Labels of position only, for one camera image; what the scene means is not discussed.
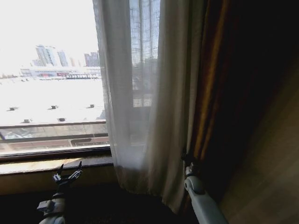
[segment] wall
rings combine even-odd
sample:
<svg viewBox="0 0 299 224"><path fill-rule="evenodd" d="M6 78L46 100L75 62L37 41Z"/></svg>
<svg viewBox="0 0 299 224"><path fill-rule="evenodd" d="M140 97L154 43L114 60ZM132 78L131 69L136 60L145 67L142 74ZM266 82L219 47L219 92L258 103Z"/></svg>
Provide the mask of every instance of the wall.
<svg viewBox="0 0 299 224"><path fill-rule="evenodd" d="M32 174L0 175L0 195L55 190L57 185L52 179L52 172ZM103 183L116 183L113 166L83 168L82 175L74 182L73 187L94 186Z"/></svg>
<svg viewBox="0 0 299 224"><path fill-rule="evenodd" d="M299 60L284 76L220 203L230 224L299 222Z"/></svg>

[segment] window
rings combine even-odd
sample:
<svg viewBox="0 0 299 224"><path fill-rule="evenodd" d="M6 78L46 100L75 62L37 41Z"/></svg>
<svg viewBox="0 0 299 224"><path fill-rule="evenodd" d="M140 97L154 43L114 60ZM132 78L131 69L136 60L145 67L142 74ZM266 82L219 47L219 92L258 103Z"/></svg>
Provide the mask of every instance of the window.
<svg viewBox="0 0 299 224"><path fill-rule="evenodd" d="M0 1L0 31L0 156L107 147L92 0Z"/></svg>

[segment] city skyline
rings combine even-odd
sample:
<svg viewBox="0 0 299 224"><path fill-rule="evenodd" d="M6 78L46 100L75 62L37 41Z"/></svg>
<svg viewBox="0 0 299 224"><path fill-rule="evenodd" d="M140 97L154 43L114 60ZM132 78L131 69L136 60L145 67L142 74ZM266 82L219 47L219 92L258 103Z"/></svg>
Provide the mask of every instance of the city skyline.
<svg viewBox="0 0 299 224"><path fill-rule="evenodd" d="M57 49L54 46L36 45L38 59L33 59L31 66L37 67L81 67L80 61L77 61L66 54L63 49ZM86 67L99 67L99 51L84 53Z"/></svg>
<svg viewBox="0 0 299 224"><path fill-rule="evenodd" d="M92 0L0 1L0 30L0 75L30 66L36 45L63 49L81 66L84 53L98 50Z"/></svg>

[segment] dark wall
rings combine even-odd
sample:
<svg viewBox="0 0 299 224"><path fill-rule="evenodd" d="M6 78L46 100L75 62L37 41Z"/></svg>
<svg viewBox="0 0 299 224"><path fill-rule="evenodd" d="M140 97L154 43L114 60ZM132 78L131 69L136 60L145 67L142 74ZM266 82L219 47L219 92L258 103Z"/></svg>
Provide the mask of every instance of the dark wall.
<svg viewBox="0 0 299 224"><path fill-rule="evenodd" d="M113 166L83 168L83 174L72 184L73 187L86 187L103 183L117 183ZM0 195L55 190L53 181L56 171L0 175Z"/></svg>
<svg viewBox="0 0 299 224"><path fill-rule="evenodd" d="M225 45L227 41L228 45L223 58L227 55L231 60L223 71L227 72L227 80L201 170L208 193L216 201L222 201L223 208L227 205L223 196L231 187L232 178L243 175L240 170L252 158L253 150L261 150L250 144L252 139L263 141L269 137L259 126L265 121L272 124L281 119L279 109L283 110L285 105L272 113L273 105L285 89L295 91L299 87L296 79L299 73L295 68L299 55L296 6L282 2L231 1L230 9L223 42ZM284 97L282 101L287 102L293 96L289 93ZM287 110L286 117L293 113L295 105ZM277 150L285 150L282 142ZM264 155L265 163L271 159Z"/></svg>
<svg viewBox="0 0 299 224"><path fill-rule="evenodd" d="M250 136L221 200L231 224L299 222L299 58L285 70L290 74Z"/></svg>

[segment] building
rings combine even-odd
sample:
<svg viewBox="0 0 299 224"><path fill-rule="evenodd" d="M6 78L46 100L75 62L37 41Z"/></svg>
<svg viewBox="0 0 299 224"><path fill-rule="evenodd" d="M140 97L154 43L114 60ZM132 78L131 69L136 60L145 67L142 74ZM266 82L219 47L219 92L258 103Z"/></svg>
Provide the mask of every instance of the building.
<svg viewBox="0 0 299 224"><path fill-rule="evenodd" d="M76 66L75 59L71 57L70 60L71 60L72 67L75 67Z"/></svg>
<svg viewBox="0 0 299 224"><path fill-rule="evenodd" d="M85 63L87 67L99 67L99 52L91 52L90 54L84 54Z"/></svg>
<svg viewBox="0 0 299 224"><path fill-rule="evenodd" d="M56 48L52 46L37 45L36 51L38 58L42 61L43 66L61 66Z"/></svg>
<svg viewBox="0 0 299 224"><path fill-rule="evenodd" d="M89 54L84 54L85 64L87 67L91 66L91 59Z"/></svg>
<svg viewBox="0 0 299 224"><path fill-rule="evenodd" d="M33 66L44 66L43 62L40 59L32 60Z"/></svg>
<svg viewBox="0 0 299 224"><path fill-rule="evenodd" d="M43 45L37 45L36 52L37 52L38 58L41 60L41 62L43 64L43 66L52 64L50 55L49 55L47 49Z"/></svg>
<svg viewBox="0 0 299 224"><path fill-rule="evenodd" d="M65 52L63 50L61 50L61 51L58 51L57 53L58 53L58 56L59 56L61 66L63 66L63 67L70 66L69 60L67 59L67 57L65 55Z"/></svg>
<svg viewBox="0 0 299 224"><path fill-rule="evenodd" d="M100 78L100 67L29 67L21 68L21 74L37 79Z"/></svg>

